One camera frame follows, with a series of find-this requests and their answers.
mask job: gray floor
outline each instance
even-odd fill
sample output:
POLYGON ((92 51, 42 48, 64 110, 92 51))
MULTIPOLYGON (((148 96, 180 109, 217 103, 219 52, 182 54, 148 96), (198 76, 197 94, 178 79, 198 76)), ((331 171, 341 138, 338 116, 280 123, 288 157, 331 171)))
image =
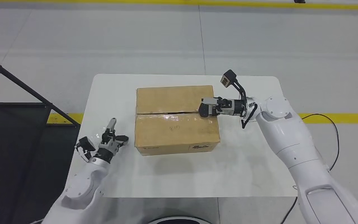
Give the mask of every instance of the gray floor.
MULTIPOLYGON (((357 113, 356 11, 187 6, 0 4, 0 63, 68 113, 82 113, 98 73, 275 76, 299 113, 357 113)), ((35 101, 0 77, 0 101, 35 101)), ((329 124, 312 124, 328 164, 329 124)), ((332 175, 358 197, 357 125, 338 125, 332 175)), ((294 198, 103 199, 104 223, 191 215, 279 223, 294 198)), ((304 223, 296 207, 286 223, 304 223)))

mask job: cardboard box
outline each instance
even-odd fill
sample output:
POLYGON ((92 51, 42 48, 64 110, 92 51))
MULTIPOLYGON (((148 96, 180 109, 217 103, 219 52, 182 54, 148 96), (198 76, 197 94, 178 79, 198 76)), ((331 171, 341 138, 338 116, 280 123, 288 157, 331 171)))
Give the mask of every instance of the cardboard box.
POLYGON ((201 98, 212 86, 139 88, 135 147, 143 156, 209 152, 220 142, 217 117, 202 118, 201 98))

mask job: metal pole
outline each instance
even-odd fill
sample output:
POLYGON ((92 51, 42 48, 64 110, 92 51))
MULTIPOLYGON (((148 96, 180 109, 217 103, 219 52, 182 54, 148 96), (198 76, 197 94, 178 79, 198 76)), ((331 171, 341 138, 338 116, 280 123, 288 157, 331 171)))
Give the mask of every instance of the metal pole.
POLYGON ((20 86, 21 88, 23 88, 24 90, 26 90, 28 93, 30 93, 32 96, 35 96, 37 99, 39 99, 41 102, 43 102, 44 104, 46 104, 47 106, 49 106, 51 109, 53 109, 54 111, 56 111, 57 113, 59 113, 61 116, 63 116, 64 118, 66 118, 67 120, 69 120, 72 124, 76 125, 76 126, 80 126, 80 124, 73 120, 70 116, 68 116, 65 112, 63 112, 62 110, 60 110, 57 106, 53 105, 50 101, 48 101, 46 98, 44 98, 43 96, 41 96, 40 94, 38 94, 35 90, 33 90, 30 86, 28 86, 27 84, 23 83, 21 80, 19 80, 18 78, 16 78, 13 74, 11 74, 8 70, 4 69, 2 66, 0 66, 0 73, 3 74, 6 78, 8 78, 9 80, 11 80, 12 82, 14 82, 15 84, 17 84, 18 86, 20 86))

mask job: floor tile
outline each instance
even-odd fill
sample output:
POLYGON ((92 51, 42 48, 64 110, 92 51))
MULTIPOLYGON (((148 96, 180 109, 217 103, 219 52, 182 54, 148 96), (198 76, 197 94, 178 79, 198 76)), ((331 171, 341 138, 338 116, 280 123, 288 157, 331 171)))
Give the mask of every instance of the floor tile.
MULTIPOLYGON (((294 202, 293 197, 219 198, 221 224, 281 223, 294 202)), ((285 224, 304 224, 298 205, 285 224)))
POLYGON ((200 7, 206 74, 275 76, 297 112, 353 113, 358 17, 348 12, 200 7))
MULTIPOLYGON (((66 113, 83 113, 96 74, 203 74, 198 60, 202 61, 202 58, 124 55, 27 57, 8 54, 3 66, 66 113)), ((0 101, 34 102, 31 95, 4 77, 0 77, 0 86, 0 101)))
POLYGON ((198 7, 122 5, 112 10, 34 10, 14 50, 28 53, 164 54, 200 52, 198 7))
POLYGON ((0 63, 9 51, 31 10, 0 8, 0 63))
MULTIPOLYGON (((3 65, 68 113, 84 112, 98 73, 204 74, 197 7, 33 10, 3 65)), ((33 101, 1 83, 0 100, 33 101)))
POLYGON ((103 198, 105 224, 145 224, 168 216, 190 216, 219 224, 217 198, 103 198))

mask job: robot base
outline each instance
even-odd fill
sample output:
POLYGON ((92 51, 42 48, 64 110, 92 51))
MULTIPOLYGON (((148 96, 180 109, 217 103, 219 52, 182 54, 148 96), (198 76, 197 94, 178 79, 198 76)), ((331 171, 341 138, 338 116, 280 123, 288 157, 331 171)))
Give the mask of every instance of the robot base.
POLYGON ((148 224, 211 224, 211 223, 198 218, 177 216, 177 217, 160 218, 148 224))

